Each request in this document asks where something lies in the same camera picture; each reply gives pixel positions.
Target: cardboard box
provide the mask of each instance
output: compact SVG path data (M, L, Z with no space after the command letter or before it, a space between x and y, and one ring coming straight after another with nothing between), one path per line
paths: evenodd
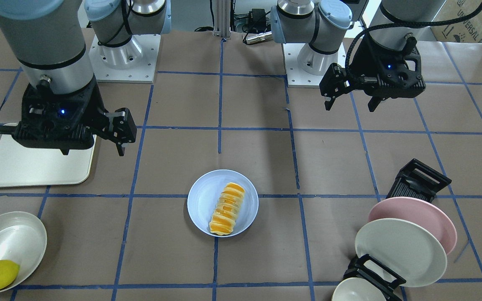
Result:
M480 0L447 0L436 15L435 21L455 19L468 15L480 4ZM461 23L431 28L438 41L482 43L482 11L474 18Z

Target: baking tray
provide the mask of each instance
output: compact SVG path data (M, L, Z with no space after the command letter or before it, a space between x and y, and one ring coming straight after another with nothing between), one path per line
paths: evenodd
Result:
M82 183L90 174L95 146L96 136L91 148L72 149L65 156L59 149L27 148L11 135L0 135L0 187Z

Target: white mounting plate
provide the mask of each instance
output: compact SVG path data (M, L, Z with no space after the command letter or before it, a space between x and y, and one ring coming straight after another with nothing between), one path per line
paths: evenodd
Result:
M98 82L134 82L141 84L153 84L157 54L159 53L159 34L146 34L134 36L142 46L142 61L129 69L113 69L103 62L99 54L98 38L94 36L92 47L88 53L92 69Z
M283 44L287 85L298 88L319 88L319 82L321 82L323 76L309 74L302 70L297 62L297 56L303 46L302 43ZM337 63L342 67L345 65L345 54L345 48L341 44L338 50Z
M67 156L59 149L27 148L0 135L0 187L79 184L90 174L89 149L71 149Z

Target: bread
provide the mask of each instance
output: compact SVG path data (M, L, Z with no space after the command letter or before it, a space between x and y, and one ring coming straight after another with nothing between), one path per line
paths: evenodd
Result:
M209 222L211 233L228 235L233 232L243 198L245 198L245 190L240 185L230 182L224 187Z

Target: pink bowl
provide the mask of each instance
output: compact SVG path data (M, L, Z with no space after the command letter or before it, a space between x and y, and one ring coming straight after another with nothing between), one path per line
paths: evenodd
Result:
M398 196L376 204L369 212L368 222L375 219L404 219L429 231L442 244L446 254L457 245L457 230L451 219L438 207L416 198Z

